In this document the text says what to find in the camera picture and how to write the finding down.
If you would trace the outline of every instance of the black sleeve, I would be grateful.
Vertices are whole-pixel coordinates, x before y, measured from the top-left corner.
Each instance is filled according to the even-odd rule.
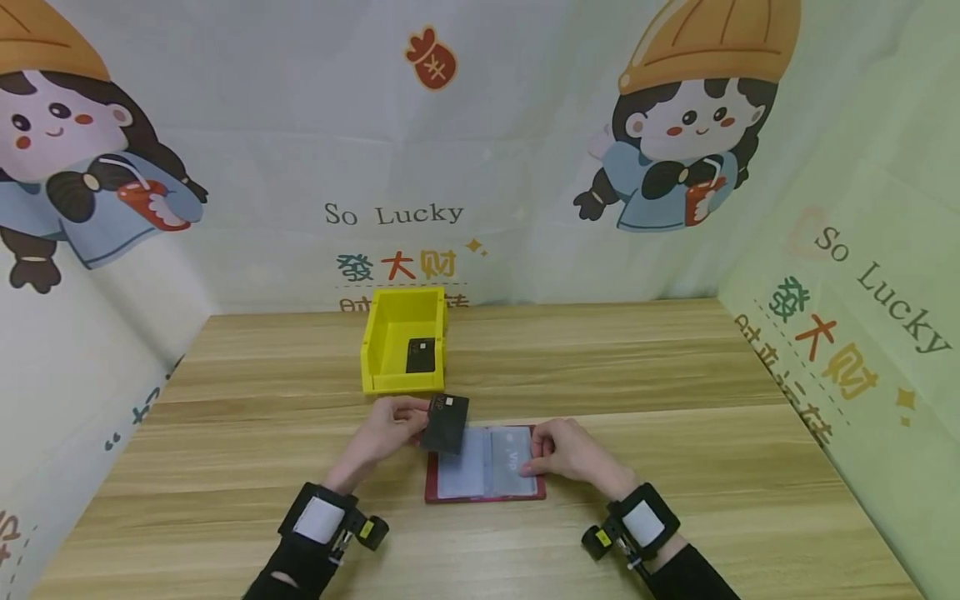
[[[647,587],[657,600],[740,600],[692,545],[652,574]]]
[[[287,574],[298,586],[294,588],[278,580],[273,576],[275,572]],[[294,575],[304,572],[309,573],[309,581]],[[336,572],[337,565],[330,560],[327,545],[290,534],[280,541],[274,556],[257,575],[244,600],[317,600]]]

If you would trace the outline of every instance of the light green panel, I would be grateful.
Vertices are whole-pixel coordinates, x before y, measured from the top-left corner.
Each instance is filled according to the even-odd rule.
[[[956,597],[960,556],[957,22],[960,4],[921,3],[720,291],[931,600]],[[792,313],[789,277],[809,294]],[[810,360],[814,315],[836,325]]]

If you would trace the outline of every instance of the wrist-mounted device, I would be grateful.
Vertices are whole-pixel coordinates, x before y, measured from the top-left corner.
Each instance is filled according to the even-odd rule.
[[[595,561],[617,546],[627,557],[629,568],[646,577],[642,562],[657,557],[666,541],[680,529],[680,520],[649,483],[622,502],[611,502],[607,510],[610,516],[587,529],[581,543]]]
[[[361,513],[356,496],[305,483],[276,531],[285,539],[296,534],[324,546],[330,561],[340,564],[350,540],[357,538],[362,546],[376,550],[390,526],[379,516]]]

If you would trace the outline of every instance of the black card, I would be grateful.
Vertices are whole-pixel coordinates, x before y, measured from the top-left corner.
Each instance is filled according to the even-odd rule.
[[[437,369],[434,338],[414,338],[407,342],[407,372],[433,372]]]
[[[467,428],[469,398],[434,394],[430,400],[427,423],[420,439],[420,447],[431,452],[460,454]]]

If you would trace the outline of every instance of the blue shirt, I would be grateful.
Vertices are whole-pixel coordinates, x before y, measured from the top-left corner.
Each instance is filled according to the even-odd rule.
[[[709,200],[709,212],[716,210],[730,196],[736,185],[737,160],[736,156],[725,152],[720,175],[727,178],[726,184],[715,190]],[[690,166],[700,158],[678,160],[685,166]],[[626,142],[616,142],[603,156],[603,168],[607,173],[613,189],[626,204],[617,228],[625,231],[672,231],[688,227],[686,219],[686,190],[685,185],[678,184],[662,198],[651,200],[644,198],[640,189],[647,171],[656,164],[644,156],[640,150]]]
[[[167,188],[170,210],[189,223],[197,223],[204,206],[182,181],[152,162],[129,152],[113,153],[128,160],[146,180],[159,181]],[[85,172],[92,156],[71,167]],[[66,241],[87,269],[96,269],[116,260],[143,240],[160,233],[136,210],[120,200],[116,192],[101,189],[94,194],[93,215],[83,223],[63,218],[53,207],[43,184],[0,183],[0,226],[35,237]]]

